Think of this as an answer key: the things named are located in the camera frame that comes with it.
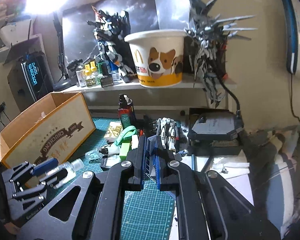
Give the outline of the clear bottle with beads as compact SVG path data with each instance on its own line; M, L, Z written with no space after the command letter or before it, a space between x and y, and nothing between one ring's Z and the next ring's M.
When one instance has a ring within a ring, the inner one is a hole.
M57 181L53 183L53 188L59 189L64 184L75 178L76 172L84 167L81 159L76 159L72 162L65 162L52 170L46 172L46 176L57 175Z

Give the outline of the gold tea packet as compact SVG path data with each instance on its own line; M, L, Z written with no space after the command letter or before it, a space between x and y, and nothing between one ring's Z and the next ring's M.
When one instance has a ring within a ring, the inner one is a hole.
M108 129L104 135L104 139L107 143L113 143L120 135L122 131L122 124L119 121L111 121Z

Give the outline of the small white robot model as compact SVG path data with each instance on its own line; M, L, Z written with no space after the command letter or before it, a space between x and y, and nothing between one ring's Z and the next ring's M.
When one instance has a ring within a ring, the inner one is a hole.
M157 120L157 136L160 137L162 147L178 153L180 148L181 123L171 118L159 118Z

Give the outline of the brown cardboard box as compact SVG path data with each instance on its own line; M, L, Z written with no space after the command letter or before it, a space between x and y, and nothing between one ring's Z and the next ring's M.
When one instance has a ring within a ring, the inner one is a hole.
M95 129L82 93L47 94L0 132L0 161L7 168L49 158L63 163Z

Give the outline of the red black spray can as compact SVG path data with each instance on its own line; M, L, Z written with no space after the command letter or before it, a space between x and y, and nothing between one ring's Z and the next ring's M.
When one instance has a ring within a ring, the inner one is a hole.
M126 94L119 95L119 109L117 112L123 129L128 126L135 126L136 117L134 113L133 100Z

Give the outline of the black desk lamp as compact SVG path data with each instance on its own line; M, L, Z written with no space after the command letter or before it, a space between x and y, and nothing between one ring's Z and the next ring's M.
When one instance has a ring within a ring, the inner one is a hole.
M62 73L60 79L56 83L54 83L53 90L55 92L59 92L70 88L71 86L74 86L75 78L73 73L68 73L68 70L65 65L63 29L59 21L57 12L53 13L53 24L58 37L58 67Z

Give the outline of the black computer tower case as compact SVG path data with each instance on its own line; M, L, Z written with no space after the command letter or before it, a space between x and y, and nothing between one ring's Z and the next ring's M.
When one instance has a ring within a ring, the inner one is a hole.
M53 91L52 75L42 51L19 58L11 68L7 81L21 112Z

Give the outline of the yellow cap cement bottle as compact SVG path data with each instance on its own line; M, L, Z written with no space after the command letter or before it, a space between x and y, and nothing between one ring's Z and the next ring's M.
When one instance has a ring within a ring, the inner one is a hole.
M84 65L84 76L87 87L96 86L97 83L97 68L94 61Z

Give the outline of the clear glass jar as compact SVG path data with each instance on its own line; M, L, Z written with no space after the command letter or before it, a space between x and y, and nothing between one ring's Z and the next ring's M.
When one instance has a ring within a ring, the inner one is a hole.
M76 75L77 75L79 87L85 87L86 86L86 82L85 82L85 77L84 77L83 70L82 69L78 70L76 72Z

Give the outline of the corgi print paper bucket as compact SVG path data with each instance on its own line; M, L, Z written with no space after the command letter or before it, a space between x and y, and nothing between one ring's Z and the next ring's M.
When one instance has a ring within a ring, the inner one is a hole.
M140 85L170 87L183 79L185 31L151 30L129 34L129 44Z

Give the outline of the white box on shelf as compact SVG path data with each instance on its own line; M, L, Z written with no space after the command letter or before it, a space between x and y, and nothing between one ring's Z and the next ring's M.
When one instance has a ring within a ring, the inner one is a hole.
M0 29L0 63L6 64L26 54L45 53L41 34L33 33L34 19L7 23Z

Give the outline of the blue white robot model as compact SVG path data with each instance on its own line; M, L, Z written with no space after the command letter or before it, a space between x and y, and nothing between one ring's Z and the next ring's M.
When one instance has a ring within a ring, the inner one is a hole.
M125 41L125 37L131 33L129 13L122 10L111 15L95 6L92 9L95 20L87 24L95 27L98 57L117 66L120 78L130 83L136 76L136 68L129 44Z

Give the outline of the dark spiky winged model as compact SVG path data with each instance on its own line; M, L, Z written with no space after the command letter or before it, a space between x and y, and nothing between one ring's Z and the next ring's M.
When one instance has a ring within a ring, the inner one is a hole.
M240 31L254 31L253 27L238 27L237 22L254 18L255 15L234 16L221 18L209 16L209 12L217 0L210 0L204 3L202 0L189 0L191 26L185 29L186 35L191 38L191 46L194 49L189 55L190 66L194 73L194 80L200 80L203 90L216 106L224 98L216 87L219 83L228 95L236 103L236 111L241 111L241 106L237 96L224 84L226 71L222 69L222 59L224 57L228 41L233 38L250 41L251 39L238 33Z

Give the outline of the dark galaxy poster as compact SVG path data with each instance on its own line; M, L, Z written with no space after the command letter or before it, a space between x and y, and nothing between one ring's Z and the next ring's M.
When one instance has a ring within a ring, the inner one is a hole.
M189 0L99 0L65 10L64 63L99 54L95 29L116 40L141 31L184 30L189 14Z

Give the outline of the blue curved wall object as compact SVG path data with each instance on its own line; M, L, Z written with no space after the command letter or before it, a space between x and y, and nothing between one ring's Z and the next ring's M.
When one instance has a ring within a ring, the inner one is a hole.
M287 71L295 75L298 64L298 29L292 0L281 0L285 12L287 32Z

